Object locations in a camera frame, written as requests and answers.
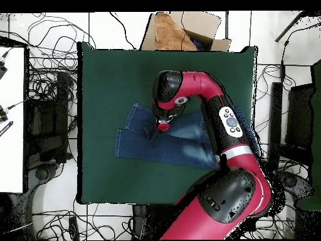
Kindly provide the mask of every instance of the black border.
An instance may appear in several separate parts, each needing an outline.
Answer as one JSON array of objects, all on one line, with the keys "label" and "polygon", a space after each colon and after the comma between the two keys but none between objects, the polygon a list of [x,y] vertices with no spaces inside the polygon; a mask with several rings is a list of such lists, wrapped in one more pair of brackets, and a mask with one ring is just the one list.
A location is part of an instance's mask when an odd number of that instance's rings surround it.
[{"label": "black border", "polygon": [[77,192],[76,192],[76,201],[78,204],[82,203],[82,187],[83,187],[83,48],[82,42],[77,42],[77,57],[78,57],[78,66],[77,66],[77,149],[78,149],[78,159],[77,159]]}]

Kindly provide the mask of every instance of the control buttons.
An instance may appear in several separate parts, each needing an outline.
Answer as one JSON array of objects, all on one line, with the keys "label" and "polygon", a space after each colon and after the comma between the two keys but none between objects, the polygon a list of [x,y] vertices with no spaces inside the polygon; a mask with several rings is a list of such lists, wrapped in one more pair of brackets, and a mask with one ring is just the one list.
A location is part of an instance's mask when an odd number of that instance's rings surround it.
[{"label": "control buttons", "polygon": [[226,123],[229,127],[236,127],[238,125],[238,121],[234,117],[226,119]]},{"label": "control buttons", "polygon": [[231,137],[242,137],[243,132],[239,126],[237,117],[233,110],[228,106],[224,106],[219,110],[219,118],[222,121],[222,126],[225,128],[225,132]]}]

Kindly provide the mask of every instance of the table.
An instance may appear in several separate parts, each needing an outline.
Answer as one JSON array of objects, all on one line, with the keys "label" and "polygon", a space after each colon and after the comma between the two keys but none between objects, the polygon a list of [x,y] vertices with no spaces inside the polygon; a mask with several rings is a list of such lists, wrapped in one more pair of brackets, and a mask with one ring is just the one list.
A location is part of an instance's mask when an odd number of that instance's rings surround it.
[{"label": "table", "polygon": [[[17,41],[0,37],[0,55],[10,43]],[[7,108],[24,100],[25,62],[24,48],[13,48],[6,57],[8,69],[0,80],[0,105]],[[13,121],[13,125],[0,137],[0,192],[22,193],[24,188],[24,104],[19,104],[7,114],[8,121],[0,124],[0,129]]]},{"label": "table", "polygon": [[[78,200],[82,203],[171,204],[208,171],[115,158],[116,130],[134,102],[151,107],[152,84],[162,70],[214,73],[235,105],[251,119],[255,47],[241,53],[92,50],[78,44]],[[199,110],[198,99],[185,114]]]}]

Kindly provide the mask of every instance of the tangled wires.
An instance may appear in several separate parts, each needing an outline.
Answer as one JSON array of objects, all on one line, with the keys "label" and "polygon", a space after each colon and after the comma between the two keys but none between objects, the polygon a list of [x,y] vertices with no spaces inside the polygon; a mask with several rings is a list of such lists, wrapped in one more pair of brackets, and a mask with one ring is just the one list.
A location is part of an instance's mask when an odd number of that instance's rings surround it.
[{"label": "tangled wires", "polygon": [[242,239],[292,239],[295,234],[295,221],[289,217],[282,220],[279,215],[259,219],[253,231],[246,232]]},{"label": "tangled wires", "polygon": [[[57,212],[65,212],[65,214],[63,214],[63,215],[56,214],[48,223],[46,223],[44,225],[44,227],[37,232],[37,234],[36,234],[37,240],[72,241],[76,237],[76,235],[78,234],[78,237],[85,238],[81,241],[86,241],[88,239],[88,237],[92,236],[95,233],[97,233],[102,240],[118,240],[119,237],[125,233],[128,233],[131,236],[138,238],[138,236],[136,236],[136,234],[133,232],[132,227],[131,227],[131,222],[133,220],[133,217],[130,217],[128,222],[122,222],[123,232],[120,233],[118,236],[116,236],[115,230],[110,225],[101,225],[99,227],[96,227],[94,222],[90,223],[90,222],[84,220],[82,217],[77,215],[74,211],[63,211],[62,210],[62,211],[56,211],[55,213],[57,213]],[[35,213],[35,214],[33,214],[33,216],[35,216],[35,215],[50,215],[50,213],[52,213],[52,212]],[[84,230],[82,232],[77,232],[75,226],[70,225],[70,224],[69,224],[68,228],[66,228],[66,225],[64,226],[64,224],[66,224],[66,218],[70,219],[71,217],[76,217],[77,219],[79,219],[83,223],[86,223],[87,225],[89,225],[90,228],[88,230]],[[110,217],[122,217],[122,216],[110,215]],[[104,237],[100,231],[100,229],[102,229],[102,228],[109,229],[112,232],[113,237],[111,237],[111,238]],[[53,233],[53,236],[48,237],[48,238],[44,237],[43,234],[45,231],[50,231],[51,233]]]}]

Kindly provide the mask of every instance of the brown cardboard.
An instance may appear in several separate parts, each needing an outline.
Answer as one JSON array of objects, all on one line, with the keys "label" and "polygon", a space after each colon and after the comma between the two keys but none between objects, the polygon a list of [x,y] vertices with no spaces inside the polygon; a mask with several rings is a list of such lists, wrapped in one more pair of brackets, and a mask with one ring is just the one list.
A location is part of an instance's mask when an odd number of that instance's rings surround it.
[{"label": "brown cardboard", "polygon": [[213,40],[211,51],[228,51],[230,44],[230,39]]},{"label": "brown cardboard", "polygon": [[141,50],[154,51],[156,44],[156,27],[155,27],[155,15],[149,16],[149,22],[147,24],[146,33],[140,47]]},{"label": "brown cardboard", "polygon": [[[182,11],[172,11],[170,16],[182,29],[185,28],[188,36],[211,47],[210,51],[228,51],[231,40],[213,40],[221,22],[221,18],[201,11],[185,11],[182,19],[183,27],[181,23]],[[140,49],[154,51],[155,43],[155,15],[151,14]]]},{"label": "brown cardboard", "polygon": [[166,13],[158,13],[155,18],[156,23],[156,50],[170,51],[197,51],[196,46],[187,33]]},{"label": "brown cardboard", "polygon": [[221,18],[212,14],[200,11],[171,11],[170,16],[177,25],[185,29],[187,34],[196,39],[194,35],[201,39],[212,42]]}]

